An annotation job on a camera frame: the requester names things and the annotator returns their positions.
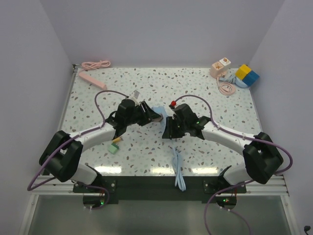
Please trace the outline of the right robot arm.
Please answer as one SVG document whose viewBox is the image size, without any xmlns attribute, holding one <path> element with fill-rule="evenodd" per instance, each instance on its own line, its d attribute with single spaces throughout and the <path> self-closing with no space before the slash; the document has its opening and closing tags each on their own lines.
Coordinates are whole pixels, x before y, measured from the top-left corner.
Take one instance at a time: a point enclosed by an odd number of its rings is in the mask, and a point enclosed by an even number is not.
<svg viewBox="0 0 313 235">
<path fill-rule="evenodd" d="M 218 176 L 218 187 L 230 192 L 236 184 L 254 180 L 266 184 L 283 163 L 283 157 L 269 135 L 241 134 L 230 128 L 214 124 L 209 117 L 198 117 L 187 104 L 169 106 L 174 114 L 166 118 L 164 139 L 179 139 L 189 134 L 205 141 L 213 141 L 237 152 L 244 162 L 237 166 L 228 166 Z"/>
</svg>

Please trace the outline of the mauve plug adapter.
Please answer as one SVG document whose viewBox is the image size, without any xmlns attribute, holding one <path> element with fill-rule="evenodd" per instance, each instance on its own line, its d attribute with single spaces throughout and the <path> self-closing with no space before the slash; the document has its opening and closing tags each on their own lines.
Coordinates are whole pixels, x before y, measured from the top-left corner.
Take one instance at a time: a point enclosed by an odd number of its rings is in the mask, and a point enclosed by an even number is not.
<svg viewBox="0 0 313 235">
<path fill-rule="evenodd" d="M 154 122 L 161 122 L 163 120 L 163 116 L 160 116 L 154 120 Z"/>
</svg>

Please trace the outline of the blue power strip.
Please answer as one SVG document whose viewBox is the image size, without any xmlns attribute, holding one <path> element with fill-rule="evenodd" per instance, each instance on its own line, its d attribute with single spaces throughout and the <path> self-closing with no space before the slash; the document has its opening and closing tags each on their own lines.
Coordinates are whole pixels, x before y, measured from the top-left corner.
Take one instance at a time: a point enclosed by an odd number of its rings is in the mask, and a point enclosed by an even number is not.
<svg viewBox="0 0 313 235">
<path fill-rule="evenodd" d="M 164 106 L 154 106 L 154 107 L 152 107 L 152 110 L 155 113 L 161 115 L 162 119 L 161 119 L 161 121 L 159 123 L 160 123 L 160 126 L 161 126 L 161 132 L 164 133 L 165 128 L 166 128 L 166 119 L 168 117 Z"/>
</svg>

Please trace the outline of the peach cube socket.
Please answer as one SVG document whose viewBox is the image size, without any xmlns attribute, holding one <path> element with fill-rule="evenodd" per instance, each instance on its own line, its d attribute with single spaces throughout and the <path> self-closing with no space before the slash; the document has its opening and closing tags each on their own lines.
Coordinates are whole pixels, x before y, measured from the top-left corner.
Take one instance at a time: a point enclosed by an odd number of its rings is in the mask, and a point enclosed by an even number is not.
<svg viewBox="0 0 313 235">
<path fill-rule="evenodd" d="M 214 78 L 225 76 L 230 66 L 231 61 L 224 57 L 211 65 L 210 75 Z"/>
</svg>

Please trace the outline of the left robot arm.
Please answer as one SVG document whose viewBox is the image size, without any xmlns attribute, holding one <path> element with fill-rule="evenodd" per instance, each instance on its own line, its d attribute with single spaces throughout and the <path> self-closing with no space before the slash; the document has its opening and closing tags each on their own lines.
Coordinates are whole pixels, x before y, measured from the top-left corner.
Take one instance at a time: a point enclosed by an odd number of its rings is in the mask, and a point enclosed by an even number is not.
<svg viewBox="0 0 313 235">
<path fill-rule="evenodd" d="M 90 192 L 96 192 L 101 188 L 100 173 L 80 164 L 81 154 L 122 136 L 130 125 L 144 126 L 161 119 L 162 115 L 153 111 L 146 102 L 136 104 L 131 99 L 124 99 L 105 123 L 71 134 L 58 131 L 40 157 L 39 164 L 60 182 L 81 182 Z"/>
</svg>

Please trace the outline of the green plug adapter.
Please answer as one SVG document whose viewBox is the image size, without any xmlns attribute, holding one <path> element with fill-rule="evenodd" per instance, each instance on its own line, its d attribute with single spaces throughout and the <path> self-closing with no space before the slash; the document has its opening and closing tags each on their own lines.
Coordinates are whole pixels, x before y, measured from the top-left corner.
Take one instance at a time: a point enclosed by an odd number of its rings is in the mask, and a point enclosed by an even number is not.
<svg viewBox="0 0 313 235">
<path fill-rule="evenodd" d="M 119 150 L 119 146 L 115 143 L 111 143 L 108 147 L 108 151 L 111 153 L 111 154 L 116 154 Z"/>
</svg>

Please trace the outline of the pink power strip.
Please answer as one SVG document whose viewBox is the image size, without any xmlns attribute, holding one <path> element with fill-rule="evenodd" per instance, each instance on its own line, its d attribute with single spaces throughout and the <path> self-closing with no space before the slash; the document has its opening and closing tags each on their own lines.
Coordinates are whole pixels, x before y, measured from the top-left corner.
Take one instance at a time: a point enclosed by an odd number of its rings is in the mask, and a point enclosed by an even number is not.
<svg viewBox="0 0 313 235">
<path fill-rule="evenodd" d="M 100 88 L 101 90 L 104 90 L 104 91 L 107 90 L 107 86 L 106 86 L 105 83 L 103 83 L 103 82 L 101 82 L 101 81 L 91 77 L 90 75 L 88 75 L 88 74 L 86 74 L 84 72 L 79 72 L 78 76 L 81 79 L 83 79 L 84 81 L 89 82 L 90 84 Z"/>
</svg>

